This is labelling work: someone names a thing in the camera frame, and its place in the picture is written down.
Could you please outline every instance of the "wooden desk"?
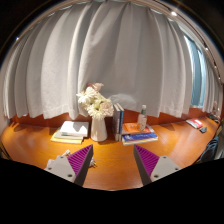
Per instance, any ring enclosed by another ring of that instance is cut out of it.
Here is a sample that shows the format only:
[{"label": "wooden desk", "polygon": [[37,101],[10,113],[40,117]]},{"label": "wooden desk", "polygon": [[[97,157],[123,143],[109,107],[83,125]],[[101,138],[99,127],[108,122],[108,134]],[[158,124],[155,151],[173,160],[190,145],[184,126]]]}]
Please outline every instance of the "wooden desk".
[{"label": "wooden desk", "polygon": [[[139,145],[158,156],[167,155],[178,166],[185,168],[202,154],[218,127],[207,117],[199,120],[207,127],[206,133],[201,133],[185,121],[155,125],[152,127],[159,140]],[[104,142],[85,138],[82,145],[51,142],[50,138],[55,131],[56,128],[12,123],[2,133],[1,141],[14,161],[41,169],[46,167],[49,159],[56,159],[67,149],[73,153],[93,144],[97,167],[89,168],[84,188],[123,190],[143,186],[133,155],[133,145],[123,146],[122,142],[115,142],[111,128],[107,127],[108,138]]]}]

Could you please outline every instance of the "book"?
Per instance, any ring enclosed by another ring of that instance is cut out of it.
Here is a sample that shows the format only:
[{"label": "book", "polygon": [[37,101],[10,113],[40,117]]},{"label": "book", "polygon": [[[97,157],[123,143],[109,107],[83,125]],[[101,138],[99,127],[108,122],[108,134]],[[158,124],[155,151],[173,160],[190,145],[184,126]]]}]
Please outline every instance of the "book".
[{"label": "book", "polygon": [[122,133],[122,125],[123,125],[123,120],[124,120],[124,108],[117,103],[118,108],[120,109],[120,125],[119,125],[119,134],[121,135]]},{"label": "book", "polygon": [[82,144],[82,139],[65,139],[65,138],[56,138],[55,134],[57,132],[55,132],[52,137],[51,137],[51,141],[52,142],[59,142],[59,143],[70,143],[70,144]]},{"label": "book", "polygon": [[62,135],[88,137],[89,122],[65,121],[61,126]]},{"label": "book", "polygon": [[142,143],[153,142],[153,141],[157,141],[157,140],[158,140],[158,136],[155,138],[147,138],[147,139],[136,140],[136,141],[125,141],[124,138],[122,137],[123,145],[142,144]]},{"label": "book", "polygon": [[62,135],[60,128],[56,130],[54,137],[60,139],[83,139],[83,136]]},{"label": "book", "polygon": [[201,128],[201,127],[203,127],[203,124],[198,119],[195,119],[195,118],[188,119],[188,120],[186,120],[186,122],[188,124],[190,124],[191,126],[193,126],[194,128]]},{"label": "book", "polygon": [[135,134],[135,135],[123,135],[125,142],[127,141],[137,141],[148,138],[157,138],[158,136],[155,133],[144,133],[144,134]]},{"label": "book", "polygon": [[143,131],[139,131],[137,128],[137,122],[136,123],[124,123],[122,125],[122,135],[125,134],[140,134],[140,133],[151,133],[154,132],[152,127],[148,124],[146,124],[146,127]]},{"label": "book", "polygon": [[120,125],[120,109],[116,104],[114,106],[114,113],[113,113],[113,123],[112,123],[112,130],[115,136],[115,141],[119,141],[119,125]]}]

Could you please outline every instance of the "curtain fold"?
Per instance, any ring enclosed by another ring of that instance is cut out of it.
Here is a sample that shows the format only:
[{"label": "curtain fold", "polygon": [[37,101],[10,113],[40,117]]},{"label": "curtain fold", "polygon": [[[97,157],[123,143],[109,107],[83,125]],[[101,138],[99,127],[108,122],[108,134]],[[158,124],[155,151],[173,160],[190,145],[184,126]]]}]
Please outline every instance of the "curtain fold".
[{"label": "curtain fold", "polygon": [[27,41],[30,32],[28,32],[15,46],[5,74],[4,81],[4,113],[10,119],[16,115],[16,105],[15,105],[15,95],[14,95],[14,85],[15,85],[15,75],[18,61],[20,59],[20,54],[23,50],[24,44]]},{"label": "curtain fold", "polygon": [[16,114],[18,117],[21,117],[31,112],[30,110],[28,110],[28,105],[27,105],[27,99],[29,98],[29,94],[27,94],[26,92],[26,79],[29,78],[29,76],[27,76],[27,66],[29,63],[31,50],[36,39],[36,35],[39,33],[43,24],[44,22],[35,26],[30,31],[31,34],[28,37],[22,49],[22,52],[20,54],[19,61],[16,67],[14,95],[15,95]]},{"label": "curtain fold", "polygon": [[215,97],[215,83],[214,83],[214,73],[207,56],[205,58],[205,69],[206,69],[206,88],[205,88],[205,98],[203,104],[203,112],[212,112],[214,97]]},{"label": "curtain fold", "polygon": [[[117,1],[75,4],[45,18],[27,38],[7,70],[9,118],[87,116],[76,94],[89,82],[103,83],[102,95],[128,110],[140,111],[145,104],[154,117],[188,113],[192,70],[184,35],[176,22],[148,7]],[[206,64],[203,110],[209,111],[218,92]]]}]

